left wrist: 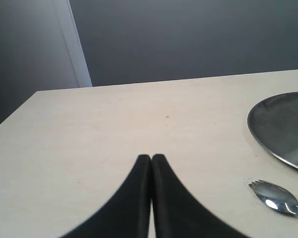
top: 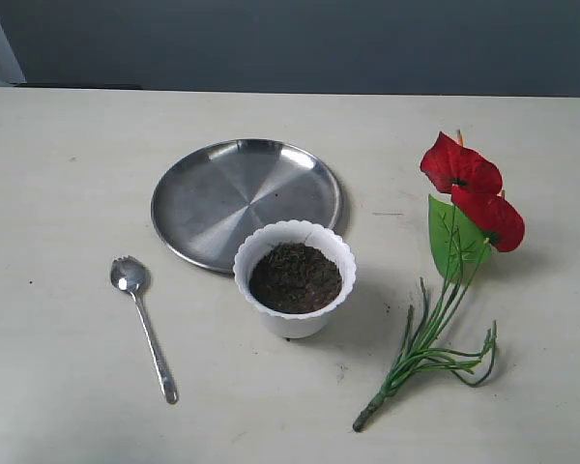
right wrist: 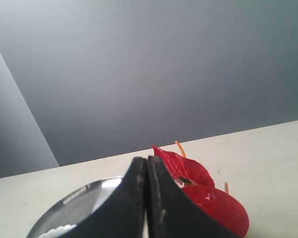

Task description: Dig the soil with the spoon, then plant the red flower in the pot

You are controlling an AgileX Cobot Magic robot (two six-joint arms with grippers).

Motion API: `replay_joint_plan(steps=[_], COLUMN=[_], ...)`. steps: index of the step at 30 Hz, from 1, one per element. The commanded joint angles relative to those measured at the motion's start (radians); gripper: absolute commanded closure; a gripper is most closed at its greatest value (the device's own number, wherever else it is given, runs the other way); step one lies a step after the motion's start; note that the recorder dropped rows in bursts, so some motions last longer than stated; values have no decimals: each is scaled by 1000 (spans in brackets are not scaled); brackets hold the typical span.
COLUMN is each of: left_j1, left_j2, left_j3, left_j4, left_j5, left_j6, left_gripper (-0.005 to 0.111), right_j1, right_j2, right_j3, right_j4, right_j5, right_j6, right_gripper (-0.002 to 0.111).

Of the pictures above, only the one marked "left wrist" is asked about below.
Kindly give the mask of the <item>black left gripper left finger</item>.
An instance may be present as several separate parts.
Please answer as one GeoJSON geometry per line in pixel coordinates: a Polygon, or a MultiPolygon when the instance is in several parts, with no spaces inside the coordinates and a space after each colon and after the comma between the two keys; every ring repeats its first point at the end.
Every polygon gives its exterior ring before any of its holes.
{"type": "Polygon", "coordinates": [[[147,238],[150,218],[150,157],[139,155],[114,195],[65,238],[147,238]]]}

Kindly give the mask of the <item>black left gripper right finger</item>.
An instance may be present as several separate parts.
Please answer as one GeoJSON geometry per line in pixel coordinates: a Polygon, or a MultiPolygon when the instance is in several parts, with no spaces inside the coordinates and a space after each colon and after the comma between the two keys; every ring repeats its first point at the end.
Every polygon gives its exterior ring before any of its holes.
{"type": "Polygon", "coordinates": [[[202,206],[178,179],[166,157],[152,161],[152,195],[157,238],[239,238],[241,233],[202,206]]]}

